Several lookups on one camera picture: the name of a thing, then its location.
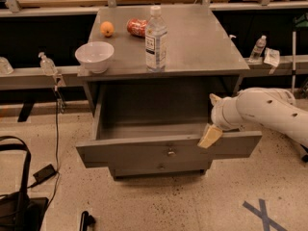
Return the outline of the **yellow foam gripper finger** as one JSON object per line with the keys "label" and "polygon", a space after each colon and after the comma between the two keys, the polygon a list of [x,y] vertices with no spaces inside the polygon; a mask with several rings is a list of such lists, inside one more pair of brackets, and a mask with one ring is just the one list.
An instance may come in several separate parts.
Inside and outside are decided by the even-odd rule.
{"label": "yellow foam gripper finger", "polygon": [[215,95],[214,93],[211,93],[209,97],[210,97],[211,104],[213,106],[217,105],[222,100],[221,97]]}
{"label": "yellow foam gripper finger", "polygon": [[201,148],[209,148],[222,136],[222,130],[215,124],[207,124],[198,143]]}

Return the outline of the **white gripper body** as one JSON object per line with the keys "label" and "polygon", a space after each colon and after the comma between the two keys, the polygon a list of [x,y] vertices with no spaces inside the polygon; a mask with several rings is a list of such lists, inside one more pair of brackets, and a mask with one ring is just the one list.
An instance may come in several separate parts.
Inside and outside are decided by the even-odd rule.
{"label": "white gripper body", "polygon": [[238,129],[242,123],[235,97],[224,97],[211,111],[211,120],[223,131]]}

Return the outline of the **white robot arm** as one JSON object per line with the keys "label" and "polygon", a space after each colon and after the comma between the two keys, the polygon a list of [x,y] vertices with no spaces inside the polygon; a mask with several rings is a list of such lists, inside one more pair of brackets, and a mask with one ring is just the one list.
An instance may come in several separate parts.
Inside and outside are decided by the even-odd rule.
{"label": "white robot arm", "polygon": [[201,148],[209,148],[225,131],[246,123],[260,124],[308,148],[308,112],[295,105],[295,97],[288,90],[249,88],[235,97],[211,93],[210,100],[213,124],[206,125],[198,143]]}

